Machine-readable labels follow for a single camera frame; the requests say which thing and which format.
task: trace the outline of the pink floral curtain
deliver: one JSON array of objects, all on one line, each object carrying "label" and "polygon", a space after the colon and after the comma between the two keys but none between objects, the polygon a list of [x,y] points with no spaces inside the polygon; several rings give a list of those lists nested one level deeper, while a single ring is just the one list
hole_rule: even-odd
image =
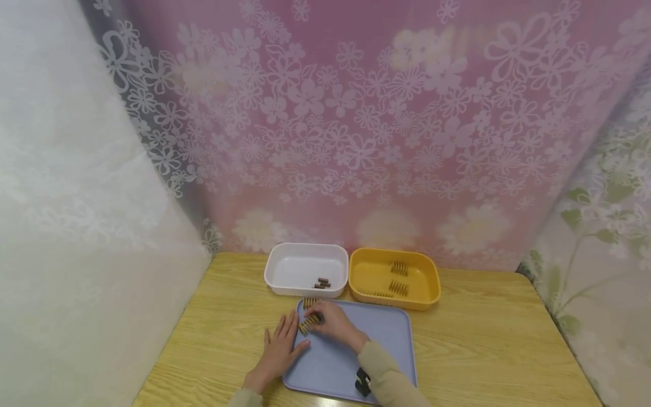
[{"label": "pink floral curtain", "polygon": [[640,0],[133,0],[100,41],[224,249],[514,270],[649,52]]}]

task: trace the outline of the black clip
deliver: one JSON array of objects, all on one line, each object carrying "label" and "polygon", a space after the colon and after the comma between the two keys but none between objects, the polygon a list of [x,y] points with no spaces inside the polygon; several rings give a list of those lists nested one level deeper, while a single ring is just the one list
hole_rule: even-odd
[{"label": "black clip", "polygon": [[364,397],[370,394],[370,377],[368,377],[368,374],[362,368],[359,368],[357,370],[357,381],[355,382],[355,388]]}]

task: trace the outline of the lavender plastic tray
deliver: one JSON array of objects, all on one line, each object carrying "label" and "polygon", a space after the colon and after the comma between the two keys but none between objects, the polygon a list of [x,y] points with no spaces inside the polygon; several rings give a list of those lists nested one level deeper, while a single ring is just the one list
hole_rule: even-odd
[{"label": "lavender plastic tray", "polygon": [[[415,386],[418,386],[409,315],[394,307],[336,302],[351,322],[366,332],[371,340],[379,342],[396,359],[400,370]],[[296,311],[301,316],[299,322],[303,322],[303,300],[298,301]],[[318,334],[311,333],[306,338],[300,331],[296,335],[294,346],[305,339],[310,339],[311,346],[283,376],[287,388],[339,399],[379,404],[372,393],[363,397],[355,388],[359,362],[350,349]]]}]

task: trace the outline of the beige sleeve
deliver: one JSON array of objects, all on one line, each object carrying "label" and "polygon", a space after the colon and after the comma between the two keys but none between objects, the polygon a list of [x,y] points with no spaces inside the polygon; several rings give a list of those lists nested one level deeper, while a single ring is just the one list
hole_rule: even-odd
[{"label": "beige sleeve", "polygon": [[256,393],[253,393],[249,389],[239,390],[237,393],[233,394],[233,398],[230,400],[228,407],[261,407],[262,406],[262,396]]},{"label": "beige sleeve", "polygon": [[432,407],[379,343],[367,342],[358,360],[370,377],[373,395],[383,407]]}]

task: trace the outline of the yellow plastic bin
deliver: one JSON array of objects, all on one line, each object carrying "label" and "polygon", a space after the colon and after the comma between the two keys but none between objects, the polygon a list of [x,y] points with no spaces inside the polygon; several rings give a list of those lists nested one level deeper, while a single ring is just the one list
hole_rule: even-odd
[{"label": "yellow plastic bin", "polygon": [[350,256],[348,285],[360,302],[424,311],[441,297],[436,265],[426,255],[362,247]]}]

